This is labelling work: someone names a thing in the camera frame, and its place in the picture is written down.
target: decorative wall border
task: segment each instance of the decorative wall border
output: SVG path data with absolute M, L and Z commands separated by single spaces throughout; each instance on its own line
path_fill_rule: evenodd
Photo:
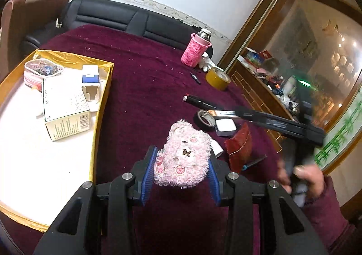
M 362 128 L 362 87 L 342 118 L 326 135 L 326 144 L 314 157 L 320 168 L 327 168 L 349 147 Z
M 140 8 L 144 8 L 153 12 L 158 12 L 160 14 L 174 17 L 175 19 L 180 19 L 184 23 L 189 25 L 195 25 L 197 27 L 206 28 L 212 33 L 212 37 L 217 38 L 218 40 L 222 41 L 223 43 L 227 44 L 229 46 L 232 42 L 231 39 L 223 35 L 222 33 L 218 32 L 217 30 L 213 29 L 209 25 L 193 18 L 192 16 L 185 14 L 183 12 L 180 12 L 174 8 L 171 8 L 167 5 L 155 2 L 154 0 L 114 0 L 117 2 L 126 3 L 129 5 L 135 5 Z

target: pink stuffed toy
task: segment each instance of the pink stuffed toy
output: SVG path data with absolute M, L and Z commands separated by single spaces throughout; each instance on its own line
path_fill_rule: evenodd
M 184 120 L 171 126 L 167 142 L 155 162 L 155 183 L 163 186 L 196 186 L 209 170 L 211 140 Z

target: black marker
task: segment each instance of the black marker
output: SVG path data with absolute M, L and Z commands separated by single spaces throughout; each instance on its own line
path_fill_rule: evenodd
M 192 98 L 190 96 L 184 96 L 182 99 L 184 102 L 189 103 L 195 107 L 198 107 L 199 109 L 203 109 L 203 110 L 214 110 L 216 109 L 216 107 L 214 107 L 213 105 L 206 103 L 204 101 L 201 100 L 197 100 L 195 98 Z
M 195 74 L 192 74 L 192 73 L 190 72 L 190 75 L 191 75 L 192 79 L 193 79 L 193 80 L 195 80 L 195 81 L 197 82 L 197 84 L 198 84 L 198 85 L 201 85 L 200 80 L 198 80 L 198 79 L 197 79 L 197 77 L 196 77 L 196 75 L 195 75 Z

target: red pouch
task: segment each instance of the red pouch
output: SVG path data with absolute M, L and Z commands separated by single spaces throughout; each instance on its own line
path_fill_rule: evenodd
M 230 169 L 240 173 L 244 164 L 249 161 L 253 147 L 248 124 L 244 122 L 240 130 L 224 143 L 229 155 Z

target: sofa cushion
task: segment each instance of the sofa cushion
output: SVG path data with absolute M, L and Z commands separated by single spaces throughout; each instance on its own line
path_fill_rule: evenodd
M 52 22 L 49 28 L 45 27 L 27 35 L 25 41 L 29 43 L 24 52 L 28 52 L 29 46 L 39 47 L 57 34 L 86 24 L 117 29 L 181 50 L 186 49 L 191 34 L 201 30 L 183 23 L 182 20 L 112 0 L 72 0 L 59 20 L 62 22 L 60 29 Z M 211 58 L 212 47 L 206 52 Z
M 95 24 L 126 31 L 138 9 L 111 0 L 72 0 L 63 23 L 67 30 Z

